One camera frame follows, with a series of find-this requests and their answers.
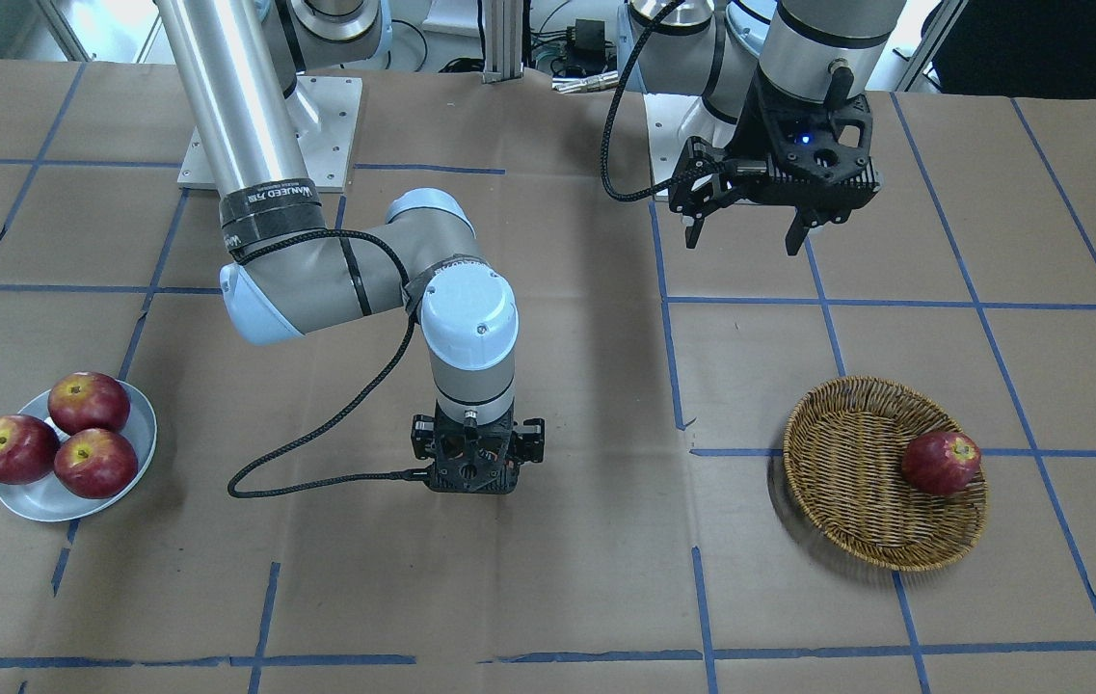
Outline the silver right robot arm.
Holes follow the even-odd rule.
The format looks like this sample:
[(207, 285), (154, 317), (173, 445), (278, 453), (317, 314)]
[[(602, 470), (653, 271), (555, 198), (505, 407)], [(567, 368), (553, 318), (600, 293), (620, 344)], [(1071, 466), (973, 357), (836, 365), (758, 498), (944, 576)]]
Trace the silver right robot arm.
[(418, 187), (366, 231), (328, 228), (320, 186), (336, 185), (350, 121), (315, 67), (381, 52), (385, 1), (160, 1), (158, 13), (220, 195), (222, 303), (253, 344), (363, 317), (406, 312), (390, 364), (415, 331), (429, 348), (436, 408), (413, 418), (425, 467), (393, 471), (430, 491), (509, 494), (543, 462), (540, 418), (514, 418), (514, 291), (482, 254), (450, 194)]

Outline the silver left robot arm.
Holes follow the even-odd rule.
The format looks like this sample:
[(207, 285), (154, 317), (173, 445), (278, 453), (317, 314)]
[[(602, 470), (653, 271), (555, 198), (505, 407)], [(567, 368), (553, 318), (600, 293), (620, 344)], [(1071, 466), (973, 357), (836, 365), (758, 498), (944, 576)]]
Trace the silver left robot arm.
[[(785, 247), (798, 254), (812, 229), (846, 223), (881, 190), (866, 87), (901, 12), (900, 1), (777, 1), (763, 39), (749, 39), (745, 1), (628, 1), (630, 43), (601, 135), (606, 194), (636, 201), (665, 192), (688, 249), (707, 216), (734, 203), (790, 207)], [(665, 180), (619, 192), (610, 140), (628, 87), (697, 96), (732, 135), (724, 144), (685, 136)]]

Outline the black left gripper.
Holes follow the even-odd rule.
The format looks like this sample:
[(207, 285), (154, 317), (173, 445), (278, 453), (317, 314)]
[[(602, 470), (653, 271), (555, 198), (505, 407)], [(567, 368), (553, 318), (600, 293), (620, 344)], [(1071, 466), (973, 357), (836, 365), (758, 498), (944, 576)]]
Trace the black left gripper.
[(863, 93), (850, 96), (853, 86), (853, 73), (822, 73), (822, 99), (813, 102), (755, 73), (727, 145), (689, 137), (667, 189), (685, 248), (697, 249), (706, 220), (739, 201), (794, 207), (788, 255), (799, 254), (813, 229), (846, 223), (868, 205), (881, 174), (870, 153), (872, 111)]

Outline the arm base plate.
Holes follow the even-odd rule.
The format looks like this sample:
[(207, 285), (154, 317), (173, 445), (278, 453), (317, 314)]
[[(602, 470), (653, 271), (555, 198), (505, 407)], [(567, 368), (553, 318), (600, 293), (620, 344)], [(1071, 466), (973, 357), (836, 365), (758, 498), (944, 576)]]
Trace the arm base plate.
[(723, 147), (735, 130), (735, 118), (719, 116), (705, 98), (680, 93), (646, 93), (646, 130), (654, 162), (675, 158), (690, 136)]
[(288, 98), (276, 86), (227, 79), (192, 101), (199, 123), (176, 183), (226, 195), (308, 179), (318, 192), (344, 192), (362, 96), (358, 76), (301, 76)]

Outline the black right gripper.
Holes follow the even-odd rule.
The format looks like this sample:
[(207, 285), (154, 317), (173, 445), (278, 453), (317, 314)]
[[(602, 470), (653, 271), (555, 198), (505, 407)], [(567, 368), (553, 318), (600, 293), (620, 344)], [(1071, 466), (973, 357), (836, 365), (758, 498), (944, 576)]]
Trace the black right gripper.
[(521, 466), (544, 460), (543, 418), (513, 420), (501, 414), (489, 423), (473, 417), (461, 422), (437, 410), (416, 414), (411, 431), (413, 453), (429, 465), (411, 471), (430, 491), (456, 494), (509, 494), (520, 482)]

